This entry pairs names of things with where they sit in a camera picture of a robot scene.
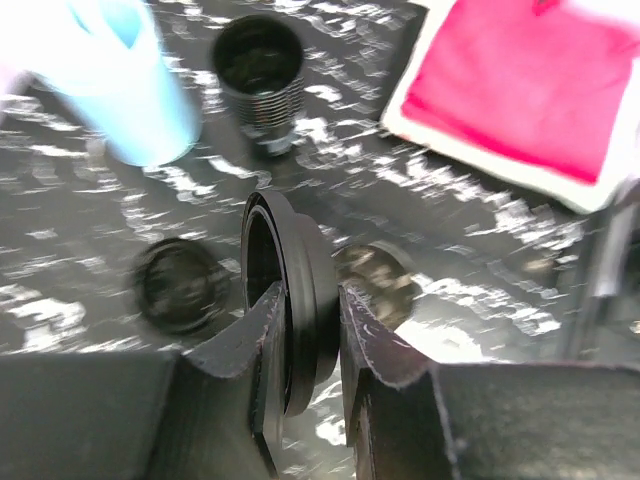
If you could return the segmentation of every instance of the black plastic lid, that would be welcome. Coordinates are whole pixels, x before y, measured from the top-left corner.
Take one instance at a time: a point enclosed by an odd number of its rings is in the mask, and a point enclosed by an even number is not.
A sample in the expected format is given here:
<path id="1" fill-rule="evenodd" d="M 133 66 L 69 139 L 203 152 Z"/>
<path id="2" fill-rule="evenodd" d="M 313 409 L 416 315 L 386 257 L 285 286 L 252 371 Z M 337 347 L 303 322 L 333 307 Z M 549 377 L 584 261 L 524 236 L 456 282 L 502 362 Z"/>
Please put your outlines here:
<path id="1" fill-rule="evenodd" d="M 200 243 L 170 238 L 143 252 L 133 273 L 138 308 L 167 333 L 187 333 L 224 311 L 226 270 Z"/>

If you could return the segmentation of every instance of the black plastic ring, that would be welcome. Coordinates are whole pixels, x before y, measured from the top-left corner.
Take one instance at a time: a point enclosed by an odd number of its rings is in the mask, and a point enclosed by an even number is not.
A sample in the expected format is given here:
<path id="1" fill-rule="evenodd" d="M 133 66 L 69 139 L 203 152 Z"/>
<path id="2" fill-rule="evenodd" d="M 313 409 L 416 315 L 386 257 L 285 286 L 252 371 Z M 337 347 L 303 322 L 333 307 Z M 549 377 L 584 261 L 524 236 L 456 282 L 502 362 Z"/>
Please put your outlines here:
<path id="1" fill-rule="evenodd" d="M 326 342 L 323 339 L 319 347 L 319 334 L 327 329 L 322 327 L 324 322 L 318 322 L 327 317 L 325 311 L 335 310 L 338 298 L 335 273 L 330 270 L 327 275 L 326 272 L 323 273 L 322 267 L 315 266 L 332 266 L 333 262 L 328 250 L 326 256 L 319 253 L 326 250 L 326 247 L 310 253 L 309 246 L 321 246 L 322 235 L 317 225 L 309 217 L 297 215 L 287 199 L 277 192 L 251 194 L 242 225 L 242 280 L 246 308 L 255 304 L 270 282 L 281 279 L 285 286 L 288 351 L 286 414 L 298 415 L 309 405 L 317 374 L 325 375 L 328 368 L 326 364 L 330 363 L 326 359 L 326 353 L 319 354 L 319 348 L 321 352 L 332 352 L 331 369 L 337 358 L 335 345 L 339 342 L 338 335 Z M 261 238 L 265 228 L 268 228 L 270 239 Z M 258 243 L 254 243 L 252 238 L 256 235 Z M 265 249 L 259 245 L 268 242 L 272 242 L 276 255 L 270 252 L 271 247 Z M 279 274 L 275 272 L 276 267 L 279 268 Z M 319 288 L 325 283 L 333 285 L 335 295 L 328 293 L 331 292 L 330 287 Z M 258 292 L 253 291 L 256 284 L 260 285 Z M 331 320 L 338 332 L 338 318 L 333 317 Z M 331 348 L 326 347 L 327 343 L 332 345 Z"/>

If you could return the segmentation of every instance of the black rubber seal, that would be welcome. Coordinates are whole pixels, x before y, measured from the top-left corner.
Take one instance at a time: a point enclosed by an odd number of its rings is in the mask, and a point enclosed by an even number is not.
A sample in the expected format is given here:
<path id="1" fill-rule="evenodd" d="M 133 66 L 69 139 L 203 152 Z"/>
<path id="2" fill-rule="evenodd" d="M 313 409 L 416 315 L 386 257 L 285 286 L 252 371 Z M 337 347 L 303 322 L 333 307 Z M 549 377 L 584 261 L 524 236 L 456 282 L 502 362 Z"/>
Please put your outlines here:
<path id="1" fill-rule="evenodd" d="M 166 333 L 182 334 L 224 311 L 229 282 L 227 271 L 200 243 L 170 238 L 136 259 L 133 289 L 149 323 Z"/>
<path id="2" fill-rule="evenodd" d="M 337 359 L 339 319 L 330 315 L 337 311 L 338 289 L 323 241 L 315 222 L 296 214 L 283 195 L 263 191 L 249 197 L 242 222 L 245 304 L 250 309 L 274 281 L 283 282 L 287 416 L 307 408 L 318 375 L 327 376 Z M 311 253 L 309 246 L 317 250 Z"/>

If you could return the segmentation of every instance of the blurred object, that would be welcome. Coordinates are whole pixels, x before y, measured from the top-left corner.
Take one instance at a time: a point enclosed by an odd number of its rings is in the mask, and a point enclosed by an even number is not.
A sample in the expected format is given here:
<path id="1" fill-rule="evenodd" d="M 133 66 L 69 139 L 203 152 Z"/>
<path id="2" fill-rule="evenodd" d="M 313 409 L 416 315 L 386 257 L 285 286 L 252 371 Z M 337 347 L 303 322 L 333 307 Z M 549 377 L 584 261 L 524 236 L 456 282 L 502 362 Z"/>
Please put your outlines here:
<path id="1" fill-rule="evenodd" d="M 618 362 L 637 362 L 640 359 L 640 350 L 638 349 L 638 342 L 640 342 L 640 244 L 634 243 L 631 245 L 629 255 L 627 258 L 627 264 L 625 266 L 625 272 L 622 280 L 622 293 L 620 299 L 616 304 L 615 311 L 612 312 L 611 318 L 605 324 L 605 330 L 603 334 L 608 331 L 613 332 L 616 335 L 624 337 L 629 342 L 629 349 L 622 352 L 624 357 L 620 359 L 618 355 L 621 353 L 621 348 L 616 345 L 613 361 Z M 599 348 L 596 358 L 598 361 L 609 361 L 608 357 L 611 357 L 609 351 L 602 352 L 604 348 Z"/>
<path id="2" fill-rule="evenodd" d="M 629 0 L 556 0 L 556 4 L 565 3 L 583 15 L 596 17 L 599 21 L 640 27 L 640 9 Z"/>
<path id="3" fill-rule="evenodd" d="M 267 15 L 229 23 L 211 61 L 242 132 L 261 156 L 287 153 L 303 106 L 304 50 L 296 33 Z"/>
<path id="4" fill-rule="evenodd" d="M 580 295 L 575 296 L 574 318 L 563 325 L 560 358 L 594 360 L 598 356 L 601 329 L 611 328 L 612 318 L 619 315 L 623 305 L 625 273 L 640 219 L 639 207 L 640 178 L 630 176 L 621 184 L 611 205 L 592 219 L 598 225 L 593 238 L 588 239 L 589 248 L 583 252 L 578 268 L 565 273 L 584 279 L 584 284 Z"/>
<path id="5" fill-rule="evenodd" d="M 4 119 L 4 105 L 8 96 L 18 93 L 28 78 L 27 72 L 11 64 L 4 64 L 0 59 L 0 123 Z"/>
<path id="6" fill-rule="evenodd" d="M 137 261 L 133 287 L 140 311 L 167 333 L 187 333 L 212 322 L 229 295 L 227 271 L 194 240 L 170 238 Z"/>
<path id="7" fill-rule="evenodd" d="M 349 245 L 333 255 L 338 281 L 358 290 L 375 317 L 395 330 L 413 310 L 418 293 L 409 256 L 385 242 Z"/>
<path id="8" fill-rule="evenodd" d="M 106 136 L 119 160 L 161 165 L 193 146 L 199 114 L 164 64 L 153 14 L 142 0 L 30 3 L 25 29 L 37 31 L 40 41 L 24 40 L 29 44 L 20 46 L 21 54 L 45 85 Z"/>

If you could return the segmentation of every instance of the pink cloth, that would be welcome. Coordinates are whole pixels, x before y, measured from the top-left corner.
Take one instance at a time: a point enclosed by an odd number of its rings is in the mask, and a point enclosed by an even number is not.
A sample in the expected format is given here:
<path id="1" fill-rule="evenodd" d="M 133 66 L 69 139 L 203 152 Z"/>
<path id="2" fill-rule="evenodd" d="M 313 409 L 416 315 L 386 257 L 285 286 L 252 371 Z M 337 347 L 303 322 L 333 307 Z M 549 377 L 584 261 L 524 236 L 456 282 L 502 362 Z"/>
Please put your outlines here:
<path id="1" fill-rule="evenodd" d="M 640 54 L 640 32 L 553 8 L 557 3 L 458 0 L 409 88 L 403 115 L 595 184 Z"/>

